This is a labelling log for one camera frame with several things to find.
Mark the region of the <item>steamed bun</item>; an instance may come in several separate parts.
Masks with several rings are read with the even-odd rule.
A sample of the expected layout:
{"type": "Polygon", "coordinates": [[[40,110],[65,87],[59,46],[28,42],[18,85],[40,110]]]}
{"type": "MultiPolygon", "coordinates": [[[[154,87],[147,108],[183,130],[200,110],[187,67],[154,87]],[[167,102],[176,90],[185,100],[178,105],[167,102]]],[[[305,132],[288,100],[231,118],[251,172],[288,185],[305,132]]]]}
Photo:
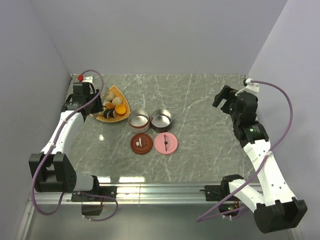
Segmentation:
{"type": "Polygon", "coordinates": [[[112,91],[109,91],[107,96],[105,97],[105,100],[111,102],[114,98],[115,94],[112,91]]]}
{"type": "Polygon", "coordinates": [[[112,103],[114,106],[117,106],[117,105],[122,104],[122,103],[123,103],[123,100],[122,100],[122,98],[120,98],[120,97],[115,97],[115,98],[112,100],[111,103],[112,103]]]}

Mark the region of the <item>fried chicken piece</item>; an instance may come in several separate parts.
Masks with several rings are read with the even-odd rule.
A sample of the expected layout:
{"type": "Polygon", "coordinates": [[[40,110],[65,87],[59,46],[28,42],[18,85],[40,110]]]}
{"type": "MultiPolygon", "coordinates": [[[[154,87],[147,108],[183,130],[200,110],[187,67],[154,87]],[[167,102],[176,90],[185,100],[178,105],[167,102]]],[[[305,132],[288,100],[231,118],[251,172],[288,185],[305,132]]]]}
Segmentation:
{"type": "Polygon", "coordinates": [[[105,108],[107,109],[107,110],[110,110],[110,109],[115,109],[115,105],[112,103],[112,102],[107,102],[106,104],[105,104],[105,108]]]}

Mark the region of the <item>orange egg tart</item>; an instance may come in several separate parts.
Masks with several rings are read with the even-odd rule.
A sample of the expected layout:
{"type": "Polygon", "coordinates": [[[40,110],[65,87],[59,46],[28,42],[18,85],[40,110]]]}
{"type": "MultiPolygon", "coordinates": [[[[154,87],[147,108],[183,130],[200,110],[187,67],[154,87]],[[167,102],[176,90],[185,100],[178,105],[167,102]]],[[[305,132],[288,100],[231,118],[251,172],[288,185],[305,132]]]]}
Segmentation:
{"type": "Polygon", "coordinates": [[[118,115],[124,115],[127,112],[127,108],[124,104],[115,106],[115,111],[118,115]]]}

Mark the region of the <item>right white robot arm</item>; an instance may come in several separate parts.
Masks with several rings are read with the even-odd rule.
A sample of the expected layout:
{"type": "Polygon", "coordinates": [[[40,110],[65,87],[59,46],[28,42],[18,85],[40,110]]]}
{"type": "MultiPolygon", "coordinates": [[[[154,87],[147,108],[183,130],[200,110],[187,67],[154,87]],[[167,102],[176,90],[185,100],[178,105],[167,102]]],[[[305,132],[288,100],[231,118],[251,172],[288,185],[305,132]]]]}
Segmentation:
{"type": "Polygon", "coordinates": [[[249,157],[262,192],[249,185],[238,174],[223,177],[220,194],[224,203],[234,197],[252,212],[258,229],[266,234],[298,226],[308,210],[306,202],[298,200],[286,183],[272,152],[269,136],[257,119],[256,91],[246,86],[236,90],[225,85],[214,97],[213,107],[222,100],[223,113],[230,115],[233,133],[249,157]]]}

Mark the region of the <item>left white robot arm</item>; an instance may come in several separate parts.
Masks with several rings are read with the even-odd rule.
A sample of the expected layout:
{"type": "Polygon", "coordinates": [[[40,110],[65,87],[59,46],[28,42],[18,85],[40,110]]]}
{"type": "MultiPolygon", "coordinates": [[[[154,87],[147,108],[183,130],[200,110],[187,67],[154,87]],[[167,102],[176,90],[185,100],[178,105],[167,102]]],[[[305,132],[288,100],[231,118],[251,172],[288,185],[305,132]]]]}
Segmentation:
{"type": "Polygon", "coordinates": [[[97,178],[76,173],[68,158],[74,139],[87,116],[103,110],[98,93],[91,81],[73,84],[73,93],[62,106],[58,125],[49,142],[40,153],[29,157],[32,184],[37,192],[83,191],[89,201],[96,201],[100,197],[101,188],[96,185],[97,178]]]}

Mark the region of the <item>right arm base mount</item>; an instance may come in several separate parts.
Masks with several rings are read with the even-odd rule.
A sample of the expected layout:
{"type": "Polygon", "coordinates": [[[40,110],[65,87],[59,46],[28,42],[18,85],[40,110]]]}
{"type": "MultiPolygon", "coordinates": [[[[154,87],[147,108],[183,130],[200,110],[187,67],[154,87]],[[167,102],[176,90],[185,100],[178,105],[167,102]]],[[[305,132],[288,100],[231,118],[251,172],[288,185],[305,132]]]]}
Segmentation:
{"type": "MultiPolygon", "coordinates": [[[[203,189],[199,190],[205,195],[206,202],[220,202],[227,194],[223,193],[220,185],[205,185],[203,189]]],[[[223,203],[218,206],[218,213],[214,215],[206,215],[205,217],[199,217],[196,222],[204,222],[213,218],[221,217],[222,219],[237,219],[245,215],[249,208],[247,206],[240,206],[240,201],[235,196],[228,199],[231,203],[223,203]]]]}

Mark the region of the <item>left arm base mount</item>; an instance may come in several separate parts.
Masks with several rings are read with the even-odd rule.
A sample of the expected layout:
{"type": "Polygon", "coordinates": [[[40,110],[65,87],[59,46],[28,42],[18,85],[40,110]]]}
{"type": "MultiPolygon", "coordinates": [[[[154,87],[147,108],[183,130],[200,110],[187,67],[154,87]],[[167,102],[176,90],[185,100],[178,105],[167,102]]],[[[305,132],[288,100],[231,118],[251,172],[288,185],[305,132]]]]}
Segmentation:
{"type": "Polygon", "coordinates": [[[98,190],[92,190],[85,194],[73,193],[71,202],[81,204],[81,213],[85,217],[99,217],[106,203],[116,204],[116,195],[116,186],[101,186],[98,190]]]}

